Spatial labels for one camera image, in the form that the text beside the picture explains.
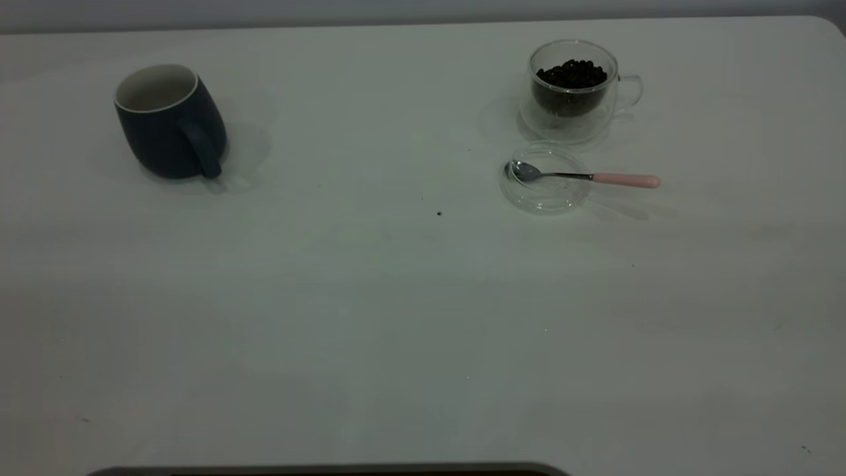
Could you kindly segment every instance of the spoon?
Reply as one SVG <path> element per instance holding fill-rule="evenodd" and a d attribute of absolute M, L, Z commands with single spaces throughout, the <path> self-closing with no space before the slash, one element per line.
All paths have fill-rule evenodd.
<path fill-rule="evenodd" d="M 534 182 L 541 177 L 564 177 L 566 179 L 590 180 L 597 184 L 623 185 L 639 188 L 658 188 L 661 179 L 655 175 L 636 174 L 565 174 L 551 172 L 544 174 L 531 163 L 517 161 L 513 164 L 514 175 L 523 182 Z"/>

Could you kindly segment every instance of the metal spoon shaft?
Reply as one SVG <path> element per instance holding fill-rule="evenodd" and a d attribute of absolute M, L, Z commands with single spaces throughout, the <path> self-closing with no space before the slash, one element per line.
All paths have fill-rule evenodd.
<path fill-rule="evenodd" d="M 593 180 L 593 174 L 565 174 L 564 172 L 552 172 L 543 174 L 541 177 L 567 177 L 568 179 Z"/>

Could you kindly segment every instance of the glass saucer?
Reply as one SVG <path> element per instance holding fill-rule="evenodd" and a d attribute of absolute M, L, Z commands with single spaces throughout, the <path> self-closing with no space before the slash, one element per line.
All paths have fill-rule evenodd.
<path fill-rule="evenodd" d="M 588 174 L 586 166 L 572 150 L 557 141 L 536 141 L 514 151 L 512 159 L 499 172 L 499 185 L 505 197 L 530 213 L 564 213 L 577 208 L 591 192 L 588 180 L 541 177 L 524 182 L 514 175 L 514 164 L 530 163 L 541 172 Z"/>

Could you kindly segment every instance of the dark blue mug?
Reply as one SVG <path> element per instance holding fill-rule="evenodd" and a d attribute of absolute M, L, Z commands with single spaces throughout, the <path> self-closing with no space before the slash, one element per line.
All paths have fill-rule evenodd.
<path fill-rule="evenodd" d="M 212 95 L 191 69 L 159 64 L 136 71 L 114 94 L 129 147 L 167 179 L 221 174 L 226 128 Z"/>

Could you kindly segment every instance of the wall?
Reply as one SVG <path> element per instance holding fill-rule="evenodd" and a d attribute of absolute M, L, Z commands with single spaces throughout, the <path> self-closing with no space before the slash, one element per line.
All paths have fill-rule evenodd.
<path fill-rule="evenodd" d="M 846 0 L 0 0 L 0 31 L 819 14 Z"/>

